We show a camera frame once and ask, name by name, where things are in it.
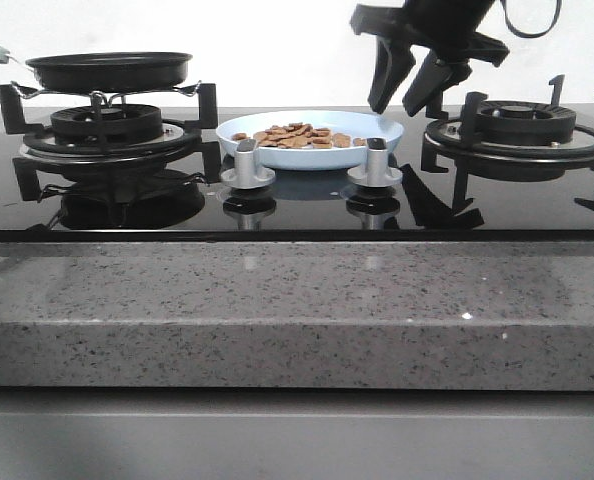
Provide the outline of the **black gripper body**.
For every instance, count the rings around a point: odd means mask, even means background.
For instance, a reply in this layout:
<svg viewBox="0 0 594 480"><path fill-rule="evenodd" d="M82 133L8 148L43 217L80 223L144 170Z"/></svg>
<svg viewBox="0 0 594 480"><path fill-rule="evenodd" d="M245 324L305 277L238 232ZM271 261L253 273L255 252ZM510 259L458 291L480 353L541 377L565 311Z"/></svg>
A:
<svg viewBox="0 0 594 480"><path fill-rule="evenodd" d="M506 45L477 31L490 1L417 0L400 7L359 4L351 17L353 32L375 36L386 52L413 61L411 48L422 46L447 63L477 59L500 65Z"/></svg>

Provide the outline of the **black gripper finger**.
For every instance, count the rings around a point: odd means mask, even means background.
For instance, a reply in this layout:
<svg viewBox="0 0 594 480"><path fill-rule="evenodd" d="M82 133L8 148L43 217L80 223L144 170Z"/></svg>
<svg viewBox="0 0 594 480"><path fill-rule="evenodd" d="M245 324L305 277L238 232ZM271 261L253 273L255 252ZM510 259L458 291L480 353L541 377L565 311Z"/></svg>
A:
<svg viewBox="0 0 594 480"><path fill-rule="evenodd" d="M368 95L373 112L385 111L415 63L410 44L385 37L376 38L376 62Z"/></svg>
<svg viewBox="0 0 594 480"><path fill-rule="evenodd" d="M448 62L430 51L403 98L404 109L410 117L423 107L427 117L447 117L448 113L443 110L443 92L466 80L471 73L467 60Z"/></svg>

